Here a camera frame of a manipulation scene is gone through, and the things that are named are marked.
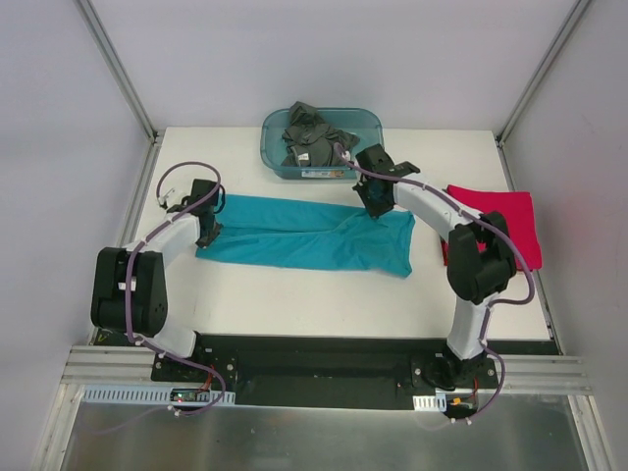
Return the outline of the teal t shirt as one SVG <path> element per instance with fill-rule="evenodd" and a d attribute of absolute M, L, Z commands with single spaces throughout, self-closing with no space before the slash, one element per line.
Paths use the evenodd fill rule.
<path fill-rule="evenodd" d="M 373 219 L 360 207 L 232 195 L 217 215 L 222 229 L 202 260 L 323 271 L 412 273 L 415 218 L 396 211 Z"/>

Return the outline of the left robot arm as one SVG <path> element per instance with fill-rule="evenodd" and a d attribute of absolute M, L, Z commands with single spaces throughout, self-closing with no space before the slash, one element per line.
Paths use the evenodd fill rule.
<path fill-rule="evenodd" d="M 190 195 L 168 208 L 149 234 L 123 247 L 105 247 L 96 259 L 92 325 L 176 355 L 173 368 L 188 382 L 205 375 L 208 360 L 195 349 L 198 334 L 171 318 L 166 270 L 184 252 L 214 242 L 222 229 L 216 215 L 225 204 L 220 183 L 196 179 Z"/>

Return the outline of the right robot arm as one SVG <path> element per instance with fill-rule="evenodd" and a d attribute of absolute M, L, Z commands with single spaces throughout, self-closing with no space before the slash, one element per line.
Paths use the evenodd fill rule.
<path fill-rule="evenodd" d="M 360 173 L 353 190 L 371 217 L 400 207 L 445 242 L 446 277 L 456 303 L 446 338 L 452 356 L 442 362 L 442 375 L 449 385 L 464 387 L 477 374 L 472 358 L 484 350 L 486 311 L 517 271 L 504 217 L 482 213 L 432 186 L 414 164 L 394 163 L 380 144 L 359 152 L 353 166 Z"/>

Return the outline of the teal plastic bin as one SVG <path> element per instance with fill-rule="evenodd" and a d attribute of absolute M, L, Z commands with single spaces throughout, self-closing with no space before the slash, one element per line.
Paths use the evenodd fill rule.
<path fill-rule="evenodd" d="M 279 109 L 268 115 L 262 125 L 260 156 L 262 163 L 284 180 L 353 179 L 355 172 L 344 164 L 339 167 L 285 167 L 282 165 L 287 150 L 282 139 L 289 126 L 289 108 Z M 374 113 L 362 108 L 317 108 L 331 126 L 357 135 L 360 142 L 350 150 L 351 155 L 384 142 L 383 126 Z"/>

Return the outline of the dark grey crumpled shirt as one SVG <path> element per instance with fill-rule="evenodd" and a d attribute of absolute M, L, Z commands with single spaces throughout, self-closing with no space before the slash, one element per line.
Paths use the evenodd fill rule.
<path fill-rule="evenodd" d="M 343 162 L 335 144 L 350 151 L 360 142 L 357 135 L 331 126 L 317 108 L 300 101 L 289 108 L 288 119 L 282 135 L 287 150 L 282 162 L 285 167 L 339 167 Z"/>

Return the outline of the folded red t shirt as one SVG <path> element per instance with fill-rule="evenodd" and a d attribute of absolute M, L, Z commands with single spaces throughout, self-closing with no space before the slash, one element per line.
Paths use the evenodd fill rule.
<path fill-rule="evenodd" d="M 461 203 L 482 213 L 498 211 L 509 235 L 531 271 L 543 267 L 543 255 L 536 232 L 532 196 L 526 191 L 482 191 L 449 184 L 446 192 Z"/>

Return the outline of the right aluminium frame post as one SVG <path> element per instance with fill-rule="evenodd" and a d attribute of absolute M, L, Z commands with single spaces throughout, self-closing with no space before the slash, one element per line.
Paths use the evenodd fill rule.
<path fill-rule="evenodd" d="M 505 123 L 497 132 L 496 142 L 498 148 L 502 148 L 512 135 L 524 112 L 531 104 L 576 29 L 594 4 L 595 2 L 593 0 L 577 0 L 573 2 L 557 32 L 550 41 L 539 64 L 525 84 L 519 98 L 506 118 Z"/>

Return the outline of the aluminium frame post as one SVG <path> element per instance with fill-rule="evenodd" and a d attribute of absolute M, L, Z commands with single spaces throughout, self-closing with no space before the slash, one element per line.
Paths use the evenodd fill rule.
<path fill-rule="evenodd" d="M 159 137 L 159 131 L 149 118 L 146 108 L 93 2 L 89 0 L 75 0 L 74 4 L 135 120 L 149 141 L 156 141 Z"/>
<path fill-rule="evenodd" d="M 497 132 L 496 142 L 498 148 L 502 148 L 512 135 L 524 112 L 531 104 L 576 29 L 594 4 L 595 2 L 593 0 L 577 0 L 573 2 L 557 32 L 550 41 L 539 64 L 525 84 L 519 98 L 506 118 L 505 123 Z"/>

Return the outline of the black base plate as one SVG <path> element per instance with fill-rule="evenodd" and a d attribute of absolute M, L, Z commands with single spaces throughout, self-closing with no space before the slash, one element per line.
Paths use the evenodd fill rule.
<path fill-rule="evenodd" d="M 419 395 L 498 385 L 492 358 L 456 360 L 443 339 L 202 335 L 191 359 L 238 405 L 409 410 Z"/>

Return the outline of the left aluminium frame post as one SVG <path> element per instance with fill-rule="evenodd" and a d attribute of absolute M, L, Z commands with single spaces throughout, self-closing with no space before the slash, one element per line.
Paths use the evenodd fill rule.
<path fill-rule="evenodd" d="M 75 0 L 74 4 L 135 120 L 149 141 L 156 141 L 159 137 L 159 131 L 149 118 L 146 108 L 93 2 L 89 0 Z"/>

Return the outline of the aluminium front rail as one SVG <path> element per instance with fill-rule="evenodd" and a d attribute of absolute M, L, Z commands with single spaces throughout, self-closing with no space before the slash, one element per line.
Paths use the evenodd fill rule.
<path fill-rule="evenodd" d="M 565 355 L 512 355 L 505 363 L 506 393 L 591 395 L 582 358 Z M 154 386 L 154 354 L 143 347 L 79 345 L 71 349 L 63 384 Z"/>

